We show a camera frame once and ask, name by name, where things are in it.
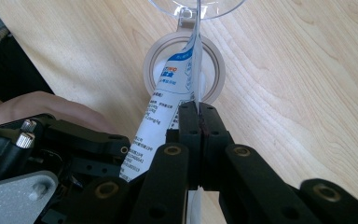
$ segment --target wood grain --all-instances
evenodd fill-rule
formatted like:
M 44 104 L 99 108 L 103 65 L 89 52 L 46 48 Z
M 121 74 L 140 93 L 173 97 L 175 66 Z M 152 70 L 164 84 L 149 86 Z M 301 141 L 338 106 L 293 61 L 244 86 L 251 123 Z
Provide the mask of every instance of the wood grain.
M 58 95 L 133 138 L 145 55 L 174 18 L 141 0 L 0 0 L 0 17 Z M 320 177 L 358 198 L 358 0 L 249 0 L 201 33 L 226 61 L 213 105 L 234 140 L 292 186 Z M 214 193 L 203 204 L 203 223 L 223 222 Z

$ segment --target roll of tape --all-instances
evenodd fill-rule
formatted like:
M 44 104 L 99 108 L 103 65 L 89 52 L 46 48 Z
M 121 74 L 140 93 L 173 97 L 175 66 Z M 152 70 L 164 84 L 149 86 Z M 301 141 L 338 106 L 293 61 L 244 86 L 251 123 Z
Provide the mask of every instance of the roll of tape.
M 163 36 L 147 52 L 144 62 L 144 82 L 149 94 L 153 94 L 164 64 L 188 41 L 191 32 L 175 32 Z M 207 37 L 202 40 L 201 101 L 213 103 L 223 89 L 226 78 L 225 62 L 216 45 Z

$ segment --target screw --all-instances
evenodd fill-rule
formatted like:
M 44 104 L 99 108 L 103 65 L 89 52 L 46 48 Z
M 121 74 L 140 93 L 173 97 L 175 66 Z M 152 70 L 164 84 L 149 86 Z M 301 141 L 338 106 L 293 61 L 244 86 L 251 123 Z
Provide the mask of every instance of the screw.
M 16 146 L 21 148 L 30 148 L 34 141 L 34 135 L 32 133 L 21 133 L 17 139 Z
M 107 181 L 100 184 L 94 191 L 99 199 L 107 199 L 118 192 L 118 184 L 113 181 Z
M 123 153 L 123 154 L 126 154 L 127 152 L 129 152 L 129 149 L 127 147 L 122 147 L 120 149 L 120 152 Z
M 238 156 L 242 156 L 242 157 L 247 157 L 251 155 L 251 151 L 249 151 L 249 149 L 246 147 L 236 147 L 234 148 L 234 152 Z
M 182 150 L 179 147 L 166 147 L 164 148 L 165 154 L 175 156 L 177 154 L 180 154 Z
M 325 184 L 318 184 L 313 186 L 313 192 L 315 192 L 319 197 L 331 203 L 336 203 L 341 200 L 341 195 L 335 189 L 327 187 Z
M 35 127 L 36 127 L 35 121 L 26 119 L 21 125 L 21 130 L 25 133 L 31 133 L 34 131 Z

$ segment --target clear plastic cup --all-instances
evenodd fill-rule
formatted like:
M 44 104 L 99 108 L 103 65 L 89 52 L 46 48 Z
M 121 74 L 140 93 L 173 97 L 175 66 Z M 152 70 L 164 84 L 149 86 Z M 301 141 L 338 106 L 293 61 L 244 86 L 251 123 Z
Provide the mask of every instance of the clear plastic cup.
M 228 14 L 245 0 L 201 0 L 201 19 L 213 19 Z M 183 7 L 197 8 L 197 0 L 149 0 L 159 10 L 178 18 Z

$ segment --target person's arm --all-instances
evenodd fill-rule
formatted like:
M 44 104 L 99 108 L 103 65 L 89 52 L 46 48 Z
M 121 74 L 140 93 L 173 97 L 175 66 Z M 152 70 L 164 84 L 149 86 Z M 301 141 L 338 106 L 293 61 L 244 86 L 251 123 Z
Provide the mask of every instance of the person's arm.
M 42 91 L 24 94 L 4 103 L 0 101 L 0 124 L 43 113 L 94 131 L 116 133 L 109 121 L 100 113 L 85 105 Z

